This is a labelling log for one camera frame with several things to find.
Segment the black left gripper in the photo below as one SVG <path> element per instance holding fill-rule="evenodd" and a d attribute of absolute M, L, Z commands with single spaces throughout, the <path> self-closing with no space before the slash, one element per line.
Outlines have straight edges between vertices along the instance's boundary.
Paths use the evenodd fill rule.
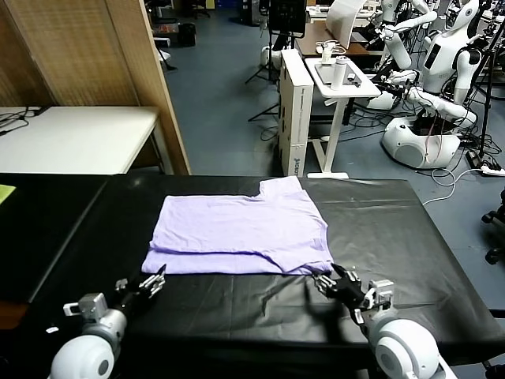
<path fill-rule="evenodd" d="M 115 283 L 118 292 L 118 310 L 123 314 L 135 313 L 142 306 L 146 306 L 150 297 L 155 296 L 165 284 L 166 265 L 151 274 L 147 279 L 129 282 L 124 278 Z"/>

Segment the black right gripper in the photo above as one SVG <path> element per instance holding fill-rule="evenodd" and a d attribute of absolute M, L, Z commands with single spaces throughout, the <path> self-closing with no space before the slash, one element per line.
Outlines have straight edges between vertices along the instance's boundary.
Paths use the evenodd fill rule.
<path fill-rule="evenodd" d="M 334 281 L 324 274 L 313 274 L 316 289 L 324 296 L 329 296 L 341 302 L 349 310 L 361 309 L 365 293 L 361 289 L 361 281 L 357 273 L 341 265 L 333 263 L 332 268 L 340 280 Z"/>

